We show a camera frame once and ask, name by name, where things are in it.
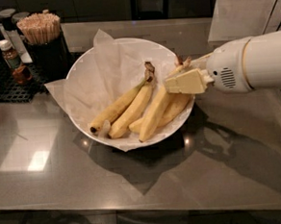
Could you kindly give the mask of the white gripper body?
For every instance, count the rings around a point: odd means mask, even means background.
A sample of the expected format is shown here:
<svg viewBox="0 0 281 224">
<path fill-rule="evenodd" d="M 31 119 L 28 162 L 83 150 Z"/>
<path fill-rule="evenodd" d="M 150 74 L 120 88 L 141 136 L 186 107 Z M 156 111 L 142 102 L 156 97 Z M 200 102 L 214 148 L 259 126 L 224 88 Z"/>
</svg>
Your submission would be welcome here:
<svg viewBox="0 0 281 224">
<path fill-rule="evenodd" d="M 243 55 L 250 40 L 251 37 L 246 37 L 226 42 L 209 57 L 207 69 L 214 79 L 214 88 L 230 93 L 252 90 L 243 70 Z"/>
</svg>

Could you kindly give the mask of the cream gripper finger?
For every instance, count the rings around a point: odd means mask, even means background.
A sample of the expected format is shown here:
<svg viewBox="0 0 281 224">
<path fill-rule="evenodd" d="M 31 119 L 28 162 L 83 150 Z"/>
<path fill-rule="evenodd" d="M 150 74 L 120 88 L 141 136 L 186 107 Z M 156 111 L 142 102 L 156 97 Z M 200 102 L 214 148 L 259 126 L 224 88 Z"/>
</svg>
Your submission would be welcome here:
<svg viewBox="0 0 281 224">
<path fill-rule="evenodd" d="M 191 61 L 191 68 L 205 69 L 206 65 L 207 65 L 207 60 L 209 59 L 210 56 L 211 56 L 211 53 L 208 53 L 205 56 L 194 59 L 193 61 Z"/>
<path fill-rule="evenodd" d="M 168 93 L 197 94 L 204 93 L 213 81 L 214 78 L 206 70 L 195 68 L 166 78 L 164 86 Z"/>
</svg>

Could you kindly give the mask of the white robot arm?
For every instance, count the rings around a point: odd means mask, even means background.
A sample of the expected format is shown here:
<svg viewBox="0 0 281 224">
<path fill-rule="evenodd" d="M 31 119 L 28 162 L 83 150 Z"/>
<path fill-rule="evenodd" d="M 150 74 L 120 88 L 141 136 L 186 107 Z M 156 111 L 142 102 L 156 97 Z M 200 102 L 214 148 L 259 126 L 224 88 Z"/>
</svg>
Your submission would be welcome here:
<svg viewBox="0 0 281 224">
<path fill-rule="evenodd" d="M 281 88 L 281 31 L 226 42 L 168 77 L 165 87 L 180 94 L 204 93 L 209 87 L 229 93 Z"/>
</svg>

